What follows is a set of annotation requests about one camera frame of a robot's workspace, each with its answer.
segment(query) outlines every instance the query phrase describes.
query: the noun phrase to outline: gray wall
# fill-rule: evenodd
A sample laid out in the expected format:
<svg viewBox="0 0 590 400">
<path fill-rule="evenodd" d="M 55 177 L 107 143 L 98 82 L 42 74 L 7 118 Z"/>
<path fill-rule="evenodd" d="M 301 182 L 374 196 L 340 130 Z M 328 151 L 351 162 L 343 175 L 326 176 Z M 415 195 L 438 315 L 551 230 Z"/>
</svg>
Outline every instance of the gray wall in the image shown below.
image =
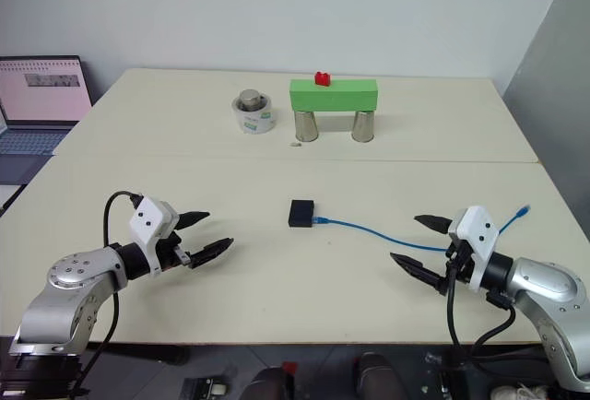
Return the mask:
<svg viewBox="0 0 590 400">
<path fill-rule="evenodd" d="M 504 100 L 590 238 L 590 0 L 554 0 Z"/>
</svg>

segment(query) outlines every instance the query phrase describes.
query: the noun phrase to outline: green block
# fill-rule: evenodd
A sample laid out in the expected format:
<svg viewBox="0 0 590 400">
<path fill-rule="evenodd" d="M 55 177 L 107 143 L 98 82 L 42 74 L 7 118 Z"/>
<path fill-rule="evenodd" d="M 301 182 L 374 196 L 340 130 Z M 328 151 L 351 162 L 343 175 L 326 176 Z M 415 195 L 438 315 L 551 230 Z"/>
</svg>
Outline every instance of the green block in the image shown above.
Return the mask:
<svg viewBox="0 0 590 400">
<path fill-rule="evenodd" d="M 373 112 L 377 109 L 375 79 L 333 80 L 329 87 L 293 79 L 289 89 L 295 112 Z"/>
</svg>

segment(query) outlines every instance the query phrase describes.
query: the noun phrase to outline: laptop screen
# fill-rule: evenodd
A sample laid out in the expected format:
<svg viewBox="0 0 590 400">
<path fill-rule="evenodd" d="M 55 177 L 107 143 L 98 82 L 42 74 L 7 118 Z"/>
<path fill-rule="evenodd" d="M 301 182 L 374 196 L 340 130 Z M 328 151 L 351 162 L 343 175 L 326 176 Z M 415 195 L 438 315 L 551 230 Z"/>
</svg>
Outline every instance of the laptop screen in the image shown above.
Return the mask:
<svg viewBox="0 0 590 400">
<path fill-rule="evenodd" d="M 0 106 L 11 124 L 75 124 L 90 110 L 77 56 L 0 57 Z"/>
</svg>

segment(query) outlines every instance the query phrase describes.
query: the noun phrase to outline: blue ethernet cable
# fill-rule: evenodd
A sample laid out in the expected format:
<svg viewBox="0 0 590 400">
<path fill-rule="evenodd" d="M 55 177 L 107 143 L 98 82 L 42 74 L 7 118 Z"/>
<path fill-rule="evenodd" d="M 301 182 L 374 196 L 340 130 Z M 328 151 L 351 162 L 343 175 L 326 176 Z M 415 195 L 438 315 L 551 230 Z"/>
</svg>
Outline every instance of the blue ethernet cable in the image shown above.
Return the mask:
<svg viewBox="0 0 590 400">
<path fill-rule="evenodd" d="M 530 206 L 527 205 L 527 206 L 523 206 L 518 211 L 516 211 L 516 214 L 514 214 L 514 216 L 510 220 L 508 220 L 504 224 L 503 227 L 500 228 L 499 234 L 502 234 L 508 227 L 510 227 L 514 223 L 515 220 L 524 216 L 526 213 L 528 213 L 529 210 L 530 210 Z M 320 217 L 313 218 L 314 225 L 323 225 L 323 224 L 328 224 L 328 223 L 332 223 L 335 225 L 341 225 L 343 227 L 361 229 L 361 230 L 369 232 L 370 234 L 373 234 L 377 237 L 381 237 L 382 239 L 385 239 L 386 241 L 390 241 L 392 243 L 397 243 L 398 245 L 402 245 L 402 246 L 407 246 L 408 248 L 416 248 L 418 250 L 426 250 L 426 251 L 436 251 L 436 252 L 441 252 L 441 253 L 444 253 L 446 251 L 446 248 L 418 245 L 416 243 L 410 243 L 408 241 L 400 241 L 399 239 L 394 239 L 393 237 L 386 236 L 385 234 L 382 234 L 379 231 L 375 231 L 374 229 L 363 227 L 362 225 L 357 225 L 356 223 L 344 222 L 342 220 L 334 220 L 332 218 L 320 218 Z"/>
</svg>

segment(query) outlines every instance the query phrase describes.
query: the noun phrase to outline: laptop keyboard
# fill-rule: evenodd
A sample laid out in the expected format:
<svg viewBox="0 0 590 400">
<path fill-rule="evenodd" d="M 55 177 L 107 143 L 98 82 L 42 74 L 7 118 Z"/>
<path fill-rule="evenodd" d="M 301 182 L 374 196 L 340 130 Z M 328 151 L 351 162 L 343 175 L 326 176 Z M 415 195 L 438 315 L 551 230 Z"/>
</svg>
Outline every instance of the laptop keyboard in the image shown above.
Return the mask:
<svg viewBox="0 0 590 400">
<path fill-rule="evenodd" d="M 53 154 L 65 133 L 7 132 L 0 136 L 0 154 Z"/>
</svg>

